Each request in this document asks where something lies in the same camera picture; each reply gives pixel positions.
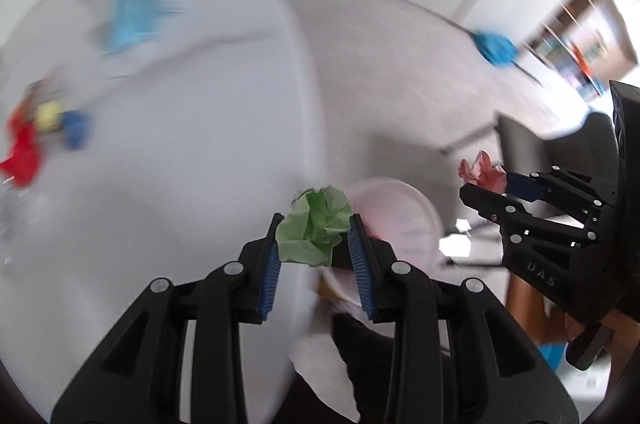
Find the person's right hand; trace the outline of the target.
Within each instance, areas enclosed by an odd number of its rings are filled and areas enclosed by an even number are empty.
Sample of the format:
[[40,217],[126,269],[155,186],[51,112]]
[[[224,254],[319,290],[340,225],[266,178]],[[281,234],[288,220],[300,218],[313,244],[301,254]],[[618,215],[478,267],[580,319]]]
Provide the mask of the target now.
[[633,352],[639,344],[639,322],[618,309],[610,311],[601,321],[582,323],[565,315],[565,330],[570,346],[588,348],[590,343],[602,346],[614,356]]

